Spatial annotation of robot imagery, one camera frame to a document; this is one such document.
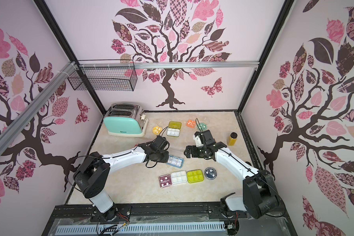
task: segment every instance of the marble countertop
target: marble countertop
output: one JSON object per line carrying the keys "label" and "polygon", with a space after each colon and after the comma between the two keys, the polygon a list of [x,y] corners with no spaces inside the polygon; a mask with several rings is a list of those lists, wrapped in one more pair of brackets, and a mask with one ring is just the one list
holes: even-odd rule
{"label": "marble countertop", "polygon": [[[148,112],[149,119],[144,137],[117,137],[108,135],[105,125],[101,126],[95,139],[91,152],[100,154],[118,153],[134,147],[135,144],[152,141],[156,135],[152,128],[161,123],[164,128],[169,121],[182,123],[179,137],[171,137],[164,134],[169,141],[171,155],[184,158],[182,168],[172,167],[165,163],[158,163],[154,168],[146,168],[145,163],[139,163],[122,168],[108,176],[105,190],[115,203],[160,203],[160,202],[211,202],[220,201],[220,198],[232,192],[242,190],[242,182],[221,164],[213,160],[201,158],[186,158],[183,155],[187,145],[194,145],[193,134],[198,129],[186,126],[188,119],[200,122],[206,118],[209,122],[208,129],[211,131],[216,142],[222,141],[227,144],[227,138],[232,132],[238,134],[234,146],[229,146],[231,151],[243,161],[251,162],[241,130],[237,123],[234,112]],[[205,177],[203,182],[182,183],[160,188],[159,176],[170,174],[175,171],[196,170],[204,171],[207,167],[216,169],[217,177],[209,180]],[[73,191],[68,204],[91,204],[79,191]]]}

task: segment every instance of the wire basket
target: wire basket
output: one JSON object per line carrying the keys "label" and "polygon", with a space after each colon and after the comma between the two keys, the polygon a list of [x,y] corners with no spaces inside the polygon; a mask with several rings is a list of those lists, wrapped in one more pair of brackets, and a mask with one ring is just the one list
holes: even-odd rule
{"label": "wire basket", "polygon": [[[134,91],[137,75],[133,60],[120,60],[125,62],[122,65],[117,63],[119,60],[110,61],[113,63],[80,64],[79,69],[88,78],[94,90]],[[87,90],[77,71],[73,72],[68,80],[74,90]]]}

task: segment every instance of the yellow-green pill box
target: yellow-green pill box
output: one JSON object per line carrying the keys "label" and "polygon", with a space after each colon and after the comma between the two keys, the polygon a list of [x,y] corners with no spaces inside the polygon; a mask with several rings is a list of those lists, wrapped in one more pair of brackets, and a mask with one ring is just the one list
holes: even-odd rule
{"label": "yellow-green pill box", "polygon": [[203,181],[203,173],[202,170],[191,170],[186,173],[188,176],[189,183],[196,183]]}

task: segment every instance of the toaster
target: toaster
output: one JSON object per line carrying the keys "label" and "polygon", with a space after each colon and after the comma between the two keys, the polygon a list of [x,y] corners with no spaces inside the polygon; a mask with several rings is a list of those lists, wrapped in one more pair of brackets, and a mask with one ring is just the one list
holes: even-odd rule
{"label": "toaster", "polygon": [[148,119],[141,106],[132,103],[113,103],[104,116],[109,135],[143,137]]}

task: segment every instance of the wire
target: wire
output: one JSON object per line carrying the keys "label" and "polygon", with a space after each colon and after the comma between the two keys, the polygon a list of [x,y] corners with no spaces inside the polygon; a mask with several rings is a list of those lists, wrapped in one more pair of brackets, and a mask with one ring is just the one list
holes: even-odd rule
{"label": "wire", "polygon": [[[232,154],[230,154],[230,153],[227,153],[226,151],[224,151],[223,149],[219,149],[219,150],[222,150],[223,152],[225,152],[226,154],[228,154],[228,156],[230,156],[230,157],[232,157],[233,159],[235,159],[238,163],[240,163],[243,167],[245,167],[248,171],[250,171],[252,174],[254,174],[254,175],[256,175],[256,173],[254,173],[253,171],[251,171],[250,170],[250,168],[248,168],[248,167],[246,167],[243,163],[241,163],[241,162],[239,162],[234,156],[232,156]],[[279,217],[282,217],[282,216],[284,216],[285,214],[286,214],[286,205],[285,205],[285,202],[283,201],[283,199],[281,198],[281,196],[279,196],[279,194],[278,194],[278,192],[275,190],[275,189],[273,189],[266,181],[264,181],[262,178],[258,178],[259,180],[262,180],[262,182],[264,182],[265,184],[267,184],[268,186],[269,186],[269,188],[271,188],[271,190],[273,190],[274,192],[275,192],[275,194],[280,198],[280,200],[283,202],[283,205],[285,206],[285,210],[284,210],[284,212],[283,212],[283,214],[282,215],[280,215],[280,216],[272,216],[272,215],[268,215],[268,214],[266,214],[265,213],[265,215],[267,215],[267,216],[271,216],[271,217],[274,217],[274,218],[279,218]]]}

